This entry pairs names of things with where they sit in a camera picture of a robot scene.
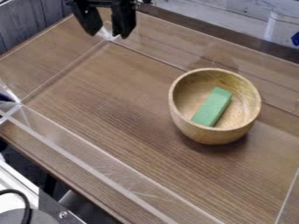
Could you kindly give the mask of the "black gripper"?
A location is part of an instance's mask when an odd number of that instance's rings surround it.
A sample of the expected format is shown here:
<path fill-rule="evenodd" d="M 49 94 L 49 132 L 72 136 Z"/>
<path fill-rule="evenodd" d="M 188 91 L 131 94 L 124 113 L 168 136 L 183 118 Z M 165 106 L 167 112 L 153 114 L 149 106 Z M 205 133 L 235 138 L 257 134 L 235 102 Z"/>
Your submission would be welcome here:
<path fill-rule="evenodd" d="M 125 39 L 136 28 L 135 0 L 64 0 L 84 32 L 95 36 L 103 27 L 96 7 L 111 8 L 112 36 Z"/>

